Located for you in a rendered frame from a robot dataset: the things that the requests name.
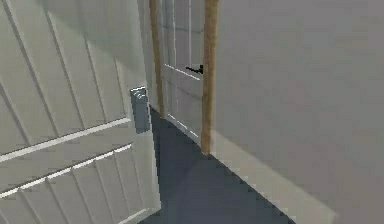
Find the white panelled room door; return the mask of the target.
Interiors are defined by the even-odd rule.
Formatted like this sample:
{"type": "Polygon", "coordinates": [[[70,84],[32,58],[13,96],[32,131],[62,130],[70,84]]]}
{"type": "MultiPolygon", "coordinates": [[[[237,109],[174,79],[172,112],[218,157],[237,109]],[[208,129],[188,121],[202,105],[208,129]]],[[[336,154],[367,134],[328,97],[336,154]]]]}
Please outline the white panelled room door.
{"type": "Polygon", "coordinates": [[[0,224],[140,224],[161,207],[139,0],[0,0],[0,224]]]}
{"type": "Polygon", "coordinates": [[[159,0],[158,22],[166,116],[200,144],[204,0],[159,0]]]}

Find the grey door latch plate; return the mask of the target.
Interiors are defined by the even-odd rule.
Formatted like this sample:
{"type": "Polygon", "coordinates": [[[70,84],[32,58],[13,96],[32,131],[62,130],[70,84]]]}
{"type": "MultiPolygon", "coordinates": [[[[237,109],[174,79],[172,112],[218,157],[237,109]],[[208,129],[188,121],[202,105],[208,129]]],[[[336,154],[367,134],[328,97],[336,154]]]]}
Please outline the grey door latch plate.
{"type": "Polygon", "coordinates": [[[146,87],[140,86],[131,89],[130,97],[136,133],[144,133],[150,129],[148,96],[146,87]]]}

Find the wooden door frame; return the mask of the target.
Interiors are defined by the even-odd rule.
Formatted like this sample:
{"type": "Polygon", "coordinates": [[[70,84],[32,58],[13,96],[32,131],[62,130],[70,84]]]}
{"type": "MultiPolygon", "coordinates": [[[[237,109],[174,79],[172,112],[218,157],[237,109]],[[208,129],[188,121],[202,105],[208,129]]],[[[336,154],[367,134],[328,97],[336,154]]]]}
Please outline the wooden door frame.
{"type": "MultiPolygon", "coordinates": [[[[200,152],[204,155],[212,153],[212,129],[214,118],[216,48],[218,30],[219,0],[204,0],[204,37],[203,37],[203,85],[202,85],[202,127],[200,135],[200,152]]],[[[161,51],[159,42],[159,0],[148,0],[149,29],[153,43],[153,59],[155,72],[156,108],[160,116],[171,122],[165,111],[164,90],[162,81],[161,51]]]]}

